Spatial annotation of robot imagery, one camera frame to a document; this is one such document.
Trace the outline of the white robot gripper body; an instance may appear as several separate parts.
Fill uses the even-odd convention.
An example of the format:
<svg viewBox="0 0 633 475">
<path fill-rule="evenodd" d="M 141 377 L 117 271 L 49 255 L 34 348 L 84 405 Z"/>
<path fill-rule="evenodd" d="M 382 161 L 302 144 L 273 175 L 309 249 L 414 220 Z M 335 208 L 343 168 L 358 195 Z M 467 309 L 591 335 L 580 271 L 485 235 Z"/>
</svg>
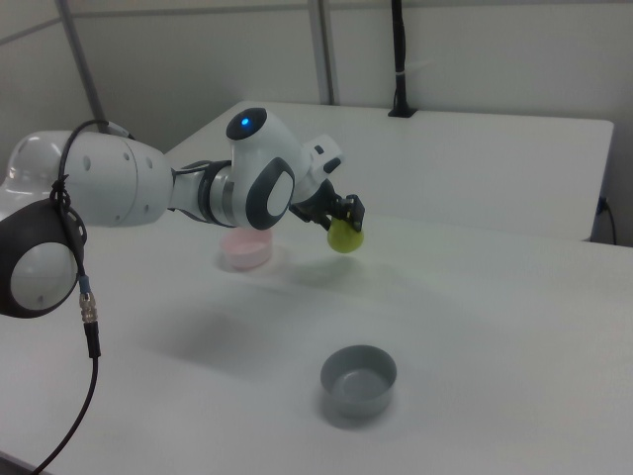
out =
<svg viewBox="0 0 633 475">
<path fill-rule="evenodd" d="M 321 184 L 344 162 L 339 145 L 329 135 L 321 135 L 301 146 L 298 165 L 293 168 L 295 188 L 293 203 L 313 197 Z"/>
</svg>

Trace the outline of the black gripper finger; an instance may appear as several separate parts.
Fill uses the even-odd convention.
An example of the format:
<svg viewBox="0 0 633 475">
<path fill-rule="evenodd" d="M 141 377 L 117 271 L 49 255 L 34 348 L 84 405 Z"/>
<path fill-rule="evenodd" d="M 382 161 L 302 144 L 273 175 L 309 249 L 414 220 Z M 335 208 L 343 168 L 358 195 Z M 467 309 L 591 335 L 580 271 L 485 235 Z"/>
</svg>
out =
<svg viewBox="0 0 633 475">
<path fill-rule="evenodd" d="M 291 204 L 289 211 L 305 223 L 313 222 L 326 231 L 330 229 L 337 194 L 331 183 L 321 183 L 315 194 L 301 202 Z"/>
<path fill-rule="evenodd" d="M 334 202 L 333 216 L 347 223 L 355 232 L 361 232 L 365 216 L 365 207 L 359 196 L 350 194 L 337 197 Z"/>
</svg>

